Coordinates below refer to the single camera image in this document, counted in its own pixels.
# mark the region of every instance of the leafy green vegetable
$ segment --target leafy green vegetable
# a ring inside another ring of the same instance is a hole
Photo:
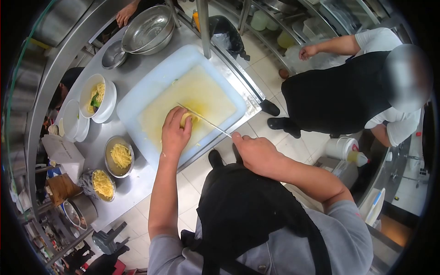
[[[93,107],[99,107],[99,106],[101,106],[101,102],[98,102],[98,101],[96,100],[96,97],[98,97],[98,93],[96,93],[96,94],[92,97],[92,101],[90,102],[90,106],[93,106]]]

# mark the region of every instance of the trash bin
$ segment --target trash bin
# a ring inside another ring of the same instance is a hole
[[[209,17],[209,37],[214,39],[218,46],[225,48],[234,59],[241,56],[246,61],[250,60],[241,36],[226,17],[221,15]]]

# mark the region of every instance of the bowl of noodles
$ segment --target bowl of noodles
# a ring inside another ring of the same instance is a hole
[[[112,202],[116,194],[116,185],[110,176],[104,171],[97,169],[92,173],[92,184],[95,193],[105,202]]]
[[[80,96],[80,112],[85,118],[105,117],[114,108],[114,84],[101,74],[92,75],[84,84]]]
[[[134,160],[133,148],[122,136],[113,136],[107,141],[104,162],[114,177],[128,176],[133,169]]]

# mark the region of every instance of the tiled floor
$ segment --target tiled floor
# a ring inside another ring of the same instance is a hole
[[[187,0],[180,4],[185,9],[186,14],[192,16],[192,10],[195,9],[196,3]],[[222,13],[224,11],[210,4],[210,16],[222,15]],[[234,18],[229,19],[233,24],[237,25]],[[246,53],[251,56],[251,60],[247,62],[239,57],[239,64],[266,95],[266,98],[280,108],[281,113],[279,116],[287,116],[286,102],[281,94],[282,79],[278,75],[278,69],[280,68],[278,61],[252,34],[245,33],[242,39]],[[328,135],[302,131],[301,138],[295,139],[283,130],[271,130],[266,123],[270,117],[271,115],[260,112],[238,128],[238,132],[252,138],[266,137],[276,145],[278,151],[306,164],[313,164],[323,154],[324,145],[329,139]],[[220,152],[225,163],[235,162],[231,139],[225,138],[215,148]],[[208,162],[208,153],[206,153],[177,174],[179,198],[179,220],[177,225],[179,231],[182,229],[195,230],[196,208],[206,175],[211,169],[211,165]],[[295,186],[288,184],[287,187],[306,207],[322,211],[322,206],[318,202],[309,198]],[[128,246],[131,250],[119,257],[127,265],[128,269],[144,268],[148,265],[150,239],[147,223],[149,207],[150,196],[111,224],[113,228],[120,225],[122,221],[128,224],[118,237],[118,241],[130,237]]]

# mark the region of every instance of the cutting board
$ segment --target cutting board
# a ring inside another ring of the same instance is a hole
[[[152,69],[119,102],[116,112],[147,162],[158,167],[161,128],[177,102],[227,130],[246,112],[246,103],[196,46],[186,45]],[[194,121],[179,166],[221,132]]]

